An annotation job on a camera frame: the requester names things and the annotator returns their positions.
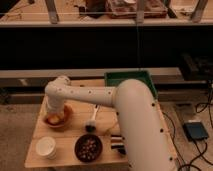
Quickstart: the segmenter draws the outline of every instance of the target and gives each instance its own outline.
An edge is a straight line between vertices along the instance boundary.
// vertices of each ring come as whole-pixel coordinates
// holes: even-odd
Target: white cup
[[[53,159],[56,156],[56,141],[52,137],[42,137],[36,144],[36,153],[44,158]]]

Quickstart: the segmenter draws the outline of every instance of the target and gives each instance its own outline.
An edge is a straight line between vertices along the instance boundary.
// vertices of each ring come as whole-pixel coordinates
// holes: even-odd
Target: wooden table
[[[104,80],[81,80],[72,81],[74,86],[104,86]],[[69,100],[66,102],[73,109],[73,116],[70,124],[64,130],[55,131],[49,128],[42,121],[42,115],[46,112],[44,98],[39,112],[38,120],[32,136],[32,141],[28,150],[25,161],[26,168],[38,167],[60,167],[60,166],[79,166],[85,163],[79,161],[74,154],[74,146],[77,139],[86,134],[85,122],[91,117],[93,113],[93,104],[82,103]],[[171,152],[174,158],[177,158],[175,148],[172,144],[169,130],[161,113],[160,105],[158,105],[159,113],[161,115],[162,124],[168,136],[168,143],[171,147]],[[103,164],[123,164],[127,165],[128,161],[125,155],[120,154],[117,150],[111,149],[110,136],[111,134],[120,134],[119,125],[117,124],[117,117],[113,108],[100,107],[96,117],[96,128],[94,132],[98,135],[103,143],[103,151],[101,156],[90,163],[90,165],[103,165]],[[39,138],[43,136],[52,136],[56,139],[57,153],[56,158],[49,160],[38,156],[35,152],[35,145]]]

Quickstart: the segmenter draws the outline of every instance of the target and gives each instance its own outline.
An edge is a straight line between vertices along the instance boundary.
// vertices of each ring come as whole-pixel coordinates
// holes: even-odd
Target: concrete floor
[[[186,162],[190,161],[198,154],[195,146],[189,143],[184,135],[179,119],[174,109],[174,103],[162,102],[162,110],[167,113],[176,125],[175,143]],[[26,169],[24,168],[25,157],[36,123],[40,104],[19,104],[19,105],[0,105],[0,170],[1,171],[46,171],[47,169]],[[207,139],[209,148],[205,154],[206,158],[213,161],[213,136],[210,126],[208,111],[197,114],[198,118],[204,123],[210,138]],[[172,132],[172,126],[166,119],[168,127]],[[198,159],[194,162],[204,171],[211,171],[213,167]],[[85,168],[59,168],[60,171],[83,171]],[[126,167],[99,167],[87,168],[87,171],[127,171]]]

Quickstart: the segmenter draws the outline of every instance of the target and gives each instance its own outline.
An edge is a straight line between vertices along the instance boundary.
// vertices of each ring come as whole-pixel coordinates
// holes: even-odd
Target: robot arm
[[[64,100],[73,99],[114,107],[132,171],[175,171],[155,100],[146,84],[138,80],[123,81],[115,87],[72,87],[67,77],[50,82],[47,112],[57,113]]]

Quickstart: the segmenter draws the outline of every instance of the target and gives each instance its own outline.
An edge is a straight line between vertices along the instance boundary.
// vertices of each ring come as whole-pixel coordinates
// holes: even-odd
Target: green tray
[[[106,72],[104,74],[106,86],[117,86],[122,81],[131,78],[144,82],[150,88],[154,98],[158,98],[157,91],[148,71]]]

